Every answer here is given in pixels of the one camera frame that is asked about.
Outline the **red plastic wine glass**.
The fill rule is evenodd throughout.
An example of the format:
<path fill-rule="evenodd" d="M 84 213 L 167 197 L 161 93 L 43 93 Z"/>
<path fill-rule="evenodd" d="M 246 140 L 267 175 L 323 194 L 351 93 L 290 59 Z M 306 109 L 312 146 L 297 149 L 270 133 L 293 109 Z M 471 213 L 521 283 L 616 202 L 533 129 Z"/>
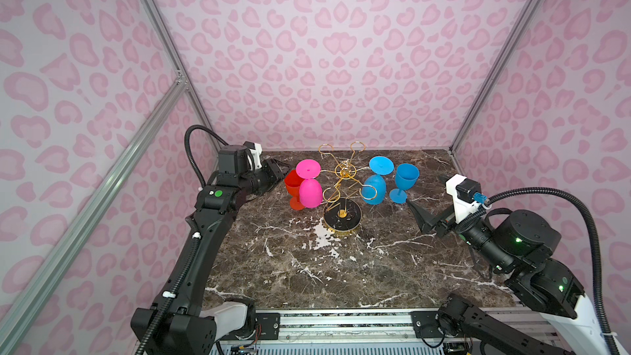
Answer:
<path fill-rule="evenodd" d="M 304 205 L 300 202 L 300 186 L 304 179 L 297 174 L 297 171 L 292 170 L 284 179 L 285 188 L 288 194 L 292 197 L 290 201 L 290 207 L 293 210 L 303 210 Z"/>

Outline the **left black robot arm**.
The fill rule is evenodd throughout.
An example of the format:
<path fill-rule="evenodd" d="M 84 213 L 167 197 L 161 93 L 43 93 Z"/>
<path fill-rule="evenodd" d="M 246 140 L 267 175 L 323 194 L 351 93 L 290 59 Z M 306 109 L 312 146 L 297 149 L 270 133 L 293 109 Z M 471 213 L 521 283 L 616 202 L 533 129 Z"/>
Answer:
<path fill-rule="evenodd" d="M 190 233 L 172 273 L 150 307 L 138 308 L 131 329 L 138 354 L 208 354 L 226 335 L 249 337 L 256 307 L 249 298 L 231 298 L 205 317 L 205 288 L 223 240 L 239 210 L 284 181 L 292 167 L 277 159 L 257 160 L 252 145 L 224 146 L 218 168 L 202 180 L 191 215 Z"/>

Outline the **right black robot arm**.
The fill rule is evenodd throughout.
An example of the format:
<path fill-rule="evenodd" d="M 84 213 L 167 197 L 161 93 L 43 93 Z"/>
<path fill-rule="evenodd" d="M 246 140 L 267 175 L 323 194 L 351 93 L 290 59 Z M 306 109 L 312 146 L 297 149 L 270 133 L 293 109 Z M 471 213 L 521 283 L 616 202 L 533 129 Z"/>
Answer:
<path fill-rule="evenodd" d="M 519 195 L 549 195 L 573 205 L 588 230 L 593 296 L 564 263 L 554 259 L 561 234 L 530 210 L 492 208 L 492 203 Z M 504 282 L 519 301 L 552 323 L 571 354 L 625 354 L 611 330 L 604 307 L 601 248 L 595 220 L 588 207 L 568 192 L 548 187 L 526 187 L 501 192 L 476 203 L 463 220 L 450 207 L 440 215 L 409 201 L 409 209 L 423 233 L 439 236 L 456 233 L 489 264 L 493 273 L 505 274 Z"/>

